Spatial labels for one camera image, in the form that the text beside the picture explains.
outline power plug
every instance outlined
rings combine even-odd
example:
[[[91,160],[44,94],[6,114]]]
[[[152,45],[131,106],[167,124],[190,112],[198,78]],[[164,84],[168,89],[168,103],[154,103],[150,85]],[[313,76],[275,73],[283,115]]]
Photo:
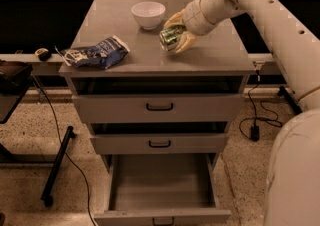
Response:
[[[250,139],[254,142],[259,141],[260,139],[260,131],[259,126],[252,125],[250,128]]]

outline cabinet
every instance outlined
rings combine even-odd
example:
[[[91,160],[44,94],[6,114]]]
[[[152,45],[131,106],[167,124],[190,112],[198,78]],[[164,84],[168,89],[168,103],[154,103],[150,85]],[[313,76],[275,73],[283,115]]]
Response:
[[[224,222],[230,211],[219,208],[212,170],[253,65],[230,20],[183,54],[165,54],[161,26],[145,31],[131,16],[140,1],[95,0],[73,44],[115,34],[131,49],[123,61],[60,69],[110,176],[105,212],[94,218],[100,226]],[[192,0],[153,1],[169,17]]]

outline bowl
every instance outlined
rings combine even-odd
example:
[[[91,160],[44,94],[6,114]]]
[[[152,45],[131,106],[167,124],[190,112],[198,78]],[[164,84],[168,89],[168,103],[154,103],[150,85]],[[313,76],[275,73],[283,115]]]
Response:
[[[162,22],[166,7],[158,2],[146,1],[131,8],[136,22],[146,30],[153,30]]]

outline black handle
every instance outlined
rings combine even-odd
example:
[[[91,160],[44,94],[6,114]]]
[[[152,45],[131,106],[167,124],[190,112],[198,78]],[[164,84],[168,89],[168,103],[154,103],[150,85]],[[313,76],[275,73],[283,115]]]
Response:
[[[173,109],[173,103],[170,103],[169,106],[153,106],[147,103],[146,109],[149,111],[170,111]]]
[[[168,140],[168,143],[152,143],[149,141],[150,148],[169,148],[171,146],[171,140]]]
[[[171,219],[170,223],[161,223],[161,220],[167,221],[168,219]],[[174,226],[174,217],[171,217],[171,218],[152,218],[152,223],[154,226]]]

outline blue chip bag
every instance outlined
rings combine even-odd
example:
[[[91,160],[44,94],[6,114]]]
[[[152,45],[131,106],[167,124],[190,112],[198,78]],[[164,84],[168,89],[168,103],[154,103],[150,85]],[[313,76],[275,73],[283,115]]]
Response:
[[[93,66],[107,69],[121,61],[130,52],[117,36],[102,40],[95,46],[69,48],[58,51],[69,66]]]

